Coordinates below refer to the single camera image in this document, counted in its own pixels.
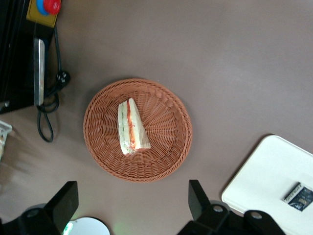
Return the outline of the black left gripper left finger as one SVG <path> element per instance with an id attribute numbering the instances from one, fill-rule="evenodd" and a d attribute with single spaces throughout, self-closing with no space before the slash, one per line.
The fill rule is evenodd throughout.
<path id="1" fill-rule="evenodd" d="M 44 205 L 28 208 L 16 219 L 0 224 L 2 235 L 61 235 L 79 206 L 78 184 L 68 181 Z"/>

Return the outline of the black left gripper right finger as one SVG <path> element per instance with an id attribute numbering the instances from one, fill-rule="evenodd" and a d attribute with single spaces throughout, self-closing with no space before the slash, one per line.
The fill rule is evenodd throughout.
<path id="1" fill-rule="evenodd" d="M 188 205 L 192 215 L 179 235 L 229 235 L 225 222 L 230 215 L 227 205 L 220 201 L 210 201 L 198 180 L 190 180 Z"/>

